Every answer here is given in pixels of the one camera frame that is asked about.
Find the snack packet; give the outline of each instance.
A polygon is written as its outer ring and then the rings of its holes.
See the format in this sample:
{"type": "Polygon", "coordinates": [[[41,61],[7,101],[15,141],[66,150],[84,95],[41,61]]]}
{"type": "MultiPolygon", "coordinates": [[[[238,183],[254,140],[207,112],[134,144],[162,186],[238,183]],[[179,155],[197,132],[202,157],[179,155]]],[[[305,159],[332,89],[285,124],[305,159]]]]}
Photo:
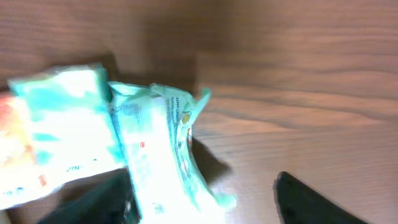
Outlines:
{"type": "Polygon", "coordinates": [[[99,64],[57,67],[9,80],[29,109],[37,162],[60,184],[124,166],[106,81],[99,64]]]}
{"type": "Polygon", "coordinates": [[[236,198],[212,194],[191,152],[192,124],[210,90],[195,101],[168,86],[109,84],[141,222],[219,223],[236,198]]]}
{"type": "Polygon", "coordinates": [[[46,196],[58,187],[37,164],[27,132],[24,102],[0,95],[0,209],[46,196]]]}

